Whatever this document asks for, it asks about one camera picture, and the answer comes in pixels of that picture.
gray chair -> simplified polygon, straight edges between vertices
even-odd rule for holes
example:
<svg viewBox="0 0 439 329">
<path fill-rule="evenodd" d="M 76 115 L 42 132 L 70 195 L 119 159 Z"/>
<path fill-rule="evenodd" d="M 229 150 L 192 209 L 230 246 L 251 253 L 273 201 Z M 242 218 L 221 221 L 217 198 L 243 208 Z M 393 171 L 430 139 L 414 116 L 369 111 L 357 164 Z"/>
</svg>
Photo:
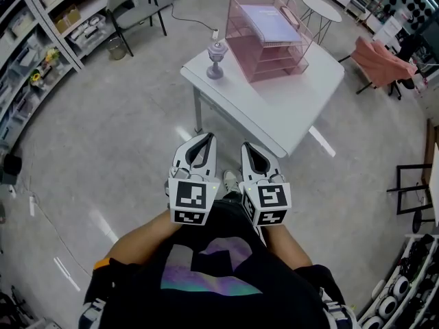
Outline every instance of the gray chair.
<svg viewBox="0 0 439 329">
<path fill-rule="evenodd" d="M 160 23 L 162 25 L 163 33 L 165 36 L 167 34 L 165 26 L 163 25 L 163 19 L 158 8 L 157 0 L 154 0 L 154 5 L 151 4 L 151 0 L 148 0 L 148 5 L 141 4 L 128 10 L 122 6 L 122 4 L 126 1 L 128 0 L 108 0 L 107 14 L 110 16 L 112 24 L 115 26 L 116 32 L 122 39 L 128 52 L 131 56 L 133 56 L 132 51 L 128 46 L 128 43 L 123 37 L 123 29 L 127 30 L 137 24 L 142 24 L 142 22 L 148 17 L 150 18 L 150 25 L 152 26 L 152 15 L 157 13 L 158 18 L 160 19 Z"/>
</svg>

black t-shirt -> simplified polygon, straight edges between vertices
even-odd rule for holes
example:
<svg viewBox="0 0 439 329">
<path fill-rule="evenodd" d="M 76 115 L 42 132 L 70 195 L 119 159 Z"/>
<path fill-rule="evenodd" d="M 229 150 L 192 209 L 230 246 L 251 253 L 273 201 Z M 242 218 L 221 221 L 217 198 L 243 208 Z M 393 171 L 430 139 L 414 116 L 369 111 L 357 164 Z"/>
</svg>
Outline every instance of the black t-shirt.
<svg viewBox="0 0 439 329">
<path fill-rule="evenodd" d="M 215 202 L 205 226 L 183 226 L 146 265 L 97 263 L 80 329 L 171 324 L 287 324 L 328 328 L 324 288 L 343 304 L 331 272 L 320 265 L 291 270 L 270 253 L 240 208 Z"/>
</svg>

trash can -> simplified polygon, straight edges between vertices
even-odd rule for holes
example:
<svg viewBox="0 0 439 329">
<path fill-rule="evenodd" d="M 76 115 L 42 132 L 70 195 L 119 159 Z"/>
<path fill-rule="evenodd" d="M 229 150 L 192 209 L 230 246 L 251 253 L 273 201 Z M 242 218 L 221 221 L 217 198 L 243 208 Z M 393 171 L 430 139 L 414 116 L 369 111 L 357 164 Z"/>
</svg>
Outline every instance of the trash can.
<svg viewBox="0 0 439 329">
<path fill-rule="evenodd" d="M 125 45 L 119 37 L 108 41 L 107 50 L 110 52 L 110 56 L 113 60 L 120 60 L 126 55 Z"/>
</svg>

pink cloth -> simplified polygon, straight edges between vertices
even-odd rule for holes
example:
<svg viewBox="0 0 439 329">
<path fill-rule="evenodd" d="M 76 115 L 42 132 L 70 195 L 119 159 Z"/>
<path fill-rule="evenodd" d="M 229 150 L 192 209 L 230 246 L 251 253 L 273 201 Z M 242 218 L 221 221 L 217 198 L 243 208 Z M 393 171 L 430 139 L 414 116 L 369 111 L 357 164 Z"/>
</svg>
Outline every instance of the pink cloth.
<svg viewBox="0 0 439 329">
<path fill-rule="evenodd" d="M 355 41 L 355 45 L 351 57 L 377 87 L 385 86 L 395 80 L 409 79 L 417 70 L 416 66 L 393 55 L 379 40 L 368 42 L 360 36 Z"/>
</svg>

small lamp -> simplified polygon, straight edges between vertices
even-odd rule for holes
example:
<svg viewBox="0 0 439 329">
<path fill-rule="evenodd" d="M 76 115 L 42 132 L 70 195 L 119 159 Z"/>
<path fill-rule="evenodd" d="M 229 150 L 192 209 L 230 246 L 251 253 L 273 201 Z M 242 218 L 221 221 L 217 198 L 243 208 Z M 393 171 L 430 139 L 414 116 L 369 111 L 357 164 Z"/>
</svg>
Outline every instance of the small lamp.
<svg viewBox="0 0 439 329">
<path fill-rule="evenodd" d="M 223 77 L 224 71 L 218 66 L 218 62 L 222 61 L 227 50 L 228 47 L 220 42 L 215 42 L 207 48 L 209 58 L 213 61 L 213 64 L 207 69 L 206 73 L 212 80 L 218 80 Z"/>
</svg>

